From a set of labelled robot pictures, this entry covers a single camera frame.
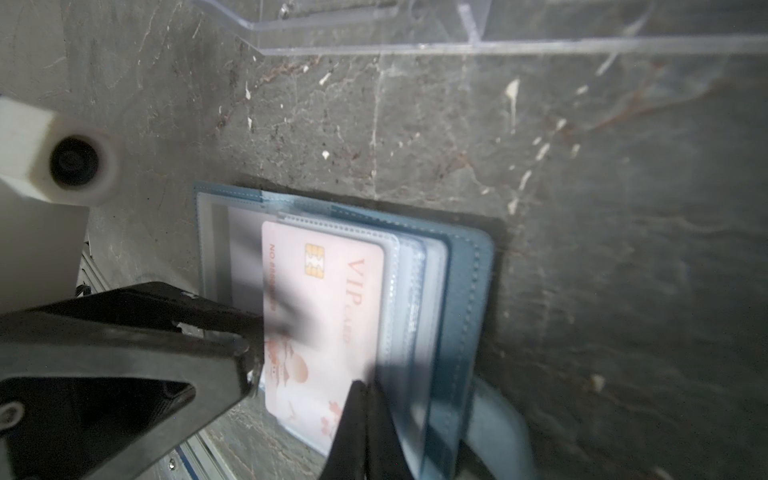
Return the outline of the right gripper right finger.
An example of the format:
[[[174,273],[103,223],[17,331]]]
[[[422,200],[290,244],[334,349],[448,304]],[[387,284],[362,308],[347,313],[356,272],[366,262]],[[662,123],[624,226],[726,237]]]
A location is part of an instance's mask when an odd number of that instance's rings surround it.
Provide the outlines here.
[[[413,480],[386,395],[377,382],[367,392],[367,478]]]

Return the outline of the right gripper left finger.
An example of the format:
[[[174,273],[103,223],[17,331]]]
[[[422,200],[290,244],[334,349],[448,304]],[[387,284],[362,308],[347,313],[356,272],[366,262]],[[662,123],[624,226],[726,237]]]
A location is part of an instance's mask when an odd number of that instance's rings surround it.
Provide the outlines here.
[[[368,386],[354,381],[320,480],[363,480],[367,477]]]

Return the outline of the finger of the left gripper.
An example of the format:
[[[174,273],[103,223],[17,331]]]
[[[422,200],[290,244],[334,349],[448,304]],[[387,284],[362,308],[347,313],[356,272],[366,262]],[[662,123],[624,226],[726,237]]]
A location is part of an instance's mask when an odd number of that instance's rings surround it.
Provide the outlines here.
[[[161,282],[1,317],[1,475],[133,479],[251,391],[263,319]]]

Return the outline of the blue leather card holder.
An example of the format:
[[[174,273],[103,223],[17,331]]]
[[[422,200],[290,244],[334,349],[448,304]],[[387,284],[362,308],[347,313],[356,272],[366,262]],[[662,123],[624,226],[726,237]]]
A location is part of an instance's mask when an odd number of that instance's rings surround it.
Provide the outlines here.
[[[194,199],[202,294],[263,319],[265,222],[381,246],[385,271],[376,363],[372,377],[362,382],[368,387],[377,382],[383,389],[414,479],[452,478],[462,447],[470,448],[496,479],[535,477],[524,420],[474,373],[493,267],[494,245],[486,233],[208,183],[195,187]],[[264,359],[249,378],[265,404],[269,328],[264,322]]]

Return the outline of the clear acrylic organizer tray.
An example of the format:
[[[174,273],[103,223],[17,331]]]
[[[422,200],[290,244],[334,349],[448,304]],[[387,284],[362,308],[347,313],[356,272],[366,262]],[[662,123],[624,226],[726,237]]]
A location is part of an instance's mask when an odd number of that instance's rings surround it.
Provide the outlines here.
[[[762,55],[764,1],[215,1],[263,55]]]

